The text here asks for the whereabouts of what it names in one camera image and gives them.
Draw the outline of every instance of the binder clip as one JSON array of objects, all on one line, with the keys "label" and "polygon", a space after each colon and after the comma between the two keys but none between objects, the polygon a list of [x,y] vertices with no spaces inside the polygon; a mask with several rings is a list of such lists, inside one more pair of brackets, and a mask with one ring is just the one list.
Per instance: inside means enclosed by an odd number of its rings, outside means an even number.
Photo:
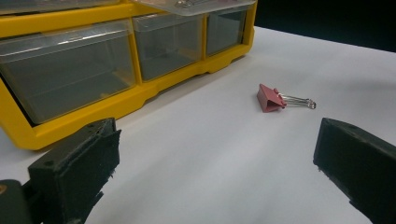
[{"label": "binder clip", "polygon": [[280,93],[276,88],[271,89],[262,84],[260,84],[257,98],[264,113],[275,111],[279,108],[284,109],[287,105],[306,106],[310,109],[317,107],[317,103],[311,99],[285,95]]}]

